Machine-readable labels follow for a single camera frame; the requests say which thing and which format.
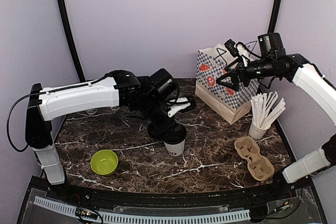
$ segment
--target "white straw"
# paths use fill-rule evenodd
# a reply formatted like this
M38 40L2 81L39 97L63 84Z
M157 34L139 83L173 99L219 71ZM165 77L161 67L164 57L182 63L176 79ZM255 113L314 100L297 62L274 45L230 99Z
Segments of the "white straw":
M278 93L275 91L269 94L257 94L251 98L251 108L253 123L262 129L267 129L286 109L285 100L282 98L277 106L270 112L272 106L278 99Z

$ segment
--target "cup holder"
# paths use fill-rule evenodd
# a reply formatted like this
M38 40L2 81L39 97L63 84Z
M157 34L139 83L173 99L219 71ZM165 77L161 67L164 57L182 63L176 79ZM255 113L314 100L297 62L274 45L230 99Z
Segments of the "cup holder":
M257 181L264 181L273 176L274 167L260 154L260 148L252 137L244 136L235 141L235 149L239 156L247 161L247 168Z

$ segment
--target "white paper cup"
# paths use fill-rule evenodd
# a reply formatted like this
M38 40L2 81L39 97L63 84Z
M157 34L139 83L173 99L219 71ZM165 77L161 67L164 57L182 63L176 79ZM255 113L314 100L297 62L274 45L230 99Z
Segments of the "white paper cup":
M269 128L270 127L268 127L267 129L261 129L261 128L257 127L254 124L254 120L252 120L252 124L251 124L251 127L250 127L249 134L254 139L261 139Z
M170 155L177 157L180 156L183 151L184 151L184 143L185 140L183 140L182 142L178 143L178 144L168 144L166 142L164 142L164 145L166 146L167 151L169 152Z

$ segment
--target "black frame pole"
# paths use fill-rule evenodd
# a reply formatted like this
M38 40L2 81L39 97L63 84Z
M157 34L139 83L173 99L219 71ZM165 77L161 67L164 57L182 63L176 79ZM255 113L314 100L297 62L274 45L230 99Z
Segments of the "black frame pole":
M85 79L85 76L84 76L82 66L81 66L80 61L79 61L79 57L78 57L78 54L77 54L74 38L72 36L70 23L69 23L69 19L68 19L68 14L67 14L67 9L66 9L66 6L65 6L65 1L64 0L57 0L57 2L58 2L59 12L61 14L61 19L62 19L62 23L63 23L65 36L67 37L71 57L72 57L72 60L74 62L73 64L75 65L79 81L80 82L85 82L86 79Z
M274 0L271 19L269 21L267 33L274 33L277 24L281 0Z

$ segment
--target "patterned paper bag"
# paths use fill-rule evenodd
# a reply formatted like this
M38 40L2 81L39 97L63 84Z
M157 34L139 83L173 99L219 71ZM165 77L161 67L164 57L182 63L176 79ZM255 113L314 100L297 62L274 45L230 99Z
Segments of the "patterned paper bag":
M216 84L216 79L225 73L224 68L234 60L222 44L202 49L198 51L196 72L195 94L230 124L250 111L251 97L259 87L257 80L248 87L241 83L239 92Z

